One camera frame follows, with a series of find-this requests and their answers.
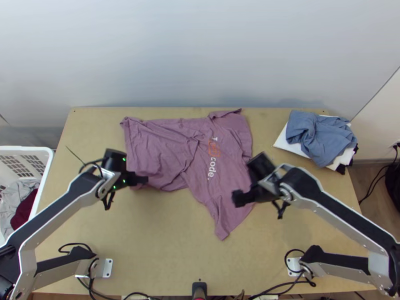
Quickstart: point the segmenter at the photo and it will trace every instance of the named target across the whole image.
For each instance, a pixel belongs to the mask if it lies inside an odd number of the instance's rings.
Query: orange logo
[[[216,143],[216,139],[210,139],[208,141],[208,154],[215,158],[219,158],[221,156],[221,149]]]

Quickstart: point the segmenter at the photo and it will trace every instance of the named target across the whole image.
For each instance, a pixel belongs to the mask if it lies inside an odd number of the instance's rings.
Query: gray clothing
[[[326,167],[346,148],[354,148],[357,144],[347,123],[349,120],[339,116],[292,110],[287,122],[286,140],[289,144],[301,143],[301,150],[318,167]]]
[[[5,240],[14,232],[10,221],[14,217],[17,207],[34,189],[39,187],[39,184],[40,181],[34,179],[18,180],[1,192],[0,230]]]

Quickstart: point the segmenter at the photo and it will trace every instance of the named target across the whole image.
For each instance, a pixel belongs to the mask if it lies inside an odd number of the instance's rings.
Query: purple t-shirt
[[[189,188],[207,206],[215,234],[225,239],[253,205],[236,208],[232,191],[248,191],[246,162],[252,157],[252,135],[242,110],[215,111],[208,117],[142,121],[125,117],[127,170],[148,176],[162,191]]]

